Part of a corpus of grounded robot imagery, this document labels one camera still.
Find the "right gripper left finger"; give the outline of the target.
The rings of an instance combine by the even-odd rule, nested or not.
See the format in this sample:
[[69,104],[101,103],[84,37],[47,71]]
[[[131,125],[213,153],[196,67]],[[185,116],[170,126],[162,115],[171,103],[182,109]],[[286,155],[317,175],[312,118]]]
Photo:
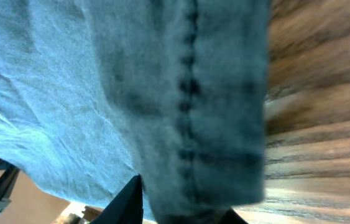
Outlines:
[[143,189],[135,175],[91,224],[142,224]]

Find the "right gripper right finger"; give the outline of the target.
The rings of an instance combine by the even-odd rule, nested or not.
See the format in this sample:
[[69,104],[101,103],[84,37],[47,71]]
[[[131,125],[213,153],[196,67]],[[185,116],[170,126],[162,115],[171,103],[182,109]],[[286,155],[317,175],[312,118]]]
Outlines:
[[248,224],[233,209],[224,212],[218,224]]

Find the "dark blue denim shorts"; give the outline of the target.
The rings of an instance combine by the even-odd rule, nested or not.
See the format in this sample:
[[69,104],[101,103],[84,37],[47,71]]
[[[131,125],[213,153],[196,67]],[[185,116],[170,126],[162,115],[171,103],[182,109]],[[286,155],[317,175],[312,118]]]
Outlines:
[[159,223],[263,201],[268,0],[0,0],[0,158]]

